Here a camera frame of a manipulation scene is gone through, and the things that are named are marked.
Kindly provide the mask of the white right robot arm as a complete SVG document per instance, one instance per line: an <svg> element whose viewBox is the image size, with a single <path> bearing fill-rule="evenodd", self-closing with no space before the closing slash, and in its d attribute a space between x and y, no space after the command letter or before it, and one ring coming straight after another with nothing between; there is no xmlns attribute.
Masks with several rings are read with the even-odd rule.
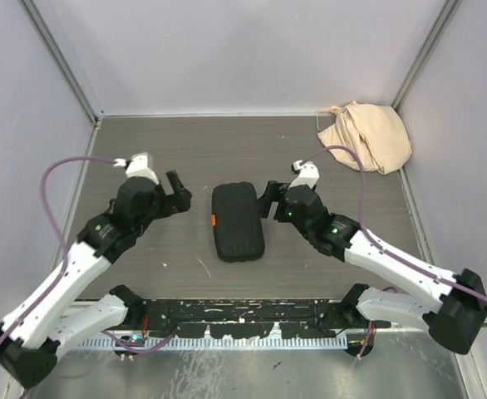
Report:
<svg viewBox="0 0 487 399"><path fill-rule="evenodd" d="M358 284L342 300L342 317L351 327L386 321L417 328L443 348L467 354L487 318L481 277L438 268L384 242L359 222L327 210L307 185L270 180L258 200L262 217L272 204L274 219L290 223L320 254L368 270L400 293Z"/></svg>

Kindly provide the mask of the black plastic tool case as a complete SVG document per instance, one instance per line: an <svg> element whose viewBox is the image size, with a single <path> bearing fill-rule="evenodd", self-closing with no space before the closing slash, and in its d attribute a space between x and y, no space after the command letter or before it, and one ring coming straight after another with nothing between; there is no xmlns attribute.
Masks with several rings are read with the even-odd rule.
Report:
<svg viewBox="0 0 487 399"><path fill-rule="evenodd" d="M211 197L214 246L227 263L260 259L265 252L254 186L246 181L218 185Z"/></svg>

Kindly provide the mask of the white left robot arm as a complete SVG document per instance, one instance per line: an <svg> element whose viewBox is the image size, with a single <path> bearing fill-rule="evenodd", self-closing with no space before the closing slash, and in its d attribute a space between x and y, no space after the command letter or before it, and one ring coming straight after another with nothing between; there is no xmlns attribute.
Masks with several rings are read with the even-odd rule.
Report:
<svg viewBox="0 0 487 399"><path fill-rule="evenodd" d="M103 274L157 219L190 209L192 194L176 171L166 174L165 193L152 173L128 175L109 207L89 219L61 262L16 309L0 319L0 365L23 388L41 383L59 359L93 334L121 325L141 328L145 300L125 285L95 305L62 320L78 295Z"/></svg>

